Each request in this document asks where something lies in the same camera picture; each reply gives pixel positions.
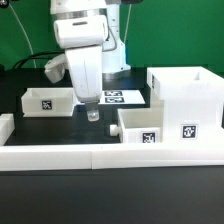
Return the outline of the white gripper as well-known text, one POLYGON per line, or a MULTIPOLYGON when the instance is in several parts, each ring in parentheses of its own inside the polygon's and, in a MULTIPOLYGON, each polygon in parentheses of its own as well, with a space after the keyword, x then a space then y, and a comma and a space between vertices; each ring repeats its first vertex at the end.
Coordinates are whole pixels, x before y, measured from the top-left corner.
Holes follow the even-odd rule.
POLYGON ((76 97, 86 103, 88 120, 98 121, 97 101, 102 95, 102 47, 69 49, 65 55, 76 97))

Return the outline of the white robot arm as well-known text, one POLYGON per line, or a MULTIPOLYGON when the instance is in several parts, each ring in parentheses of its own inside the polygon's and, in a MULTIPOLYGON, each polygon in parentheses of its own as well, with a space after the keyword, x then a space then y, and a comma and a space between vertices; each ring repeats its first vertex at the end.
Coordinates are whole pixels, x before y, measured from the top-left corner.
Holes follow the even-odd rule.
POLYGON ((141 1, 50 0, 56 42, 64 53, 45 65, 45 74, 53 83, 70 75, 89 121, 99 119, 102 76, 130 69, 119 35, 119 7, 141 1))

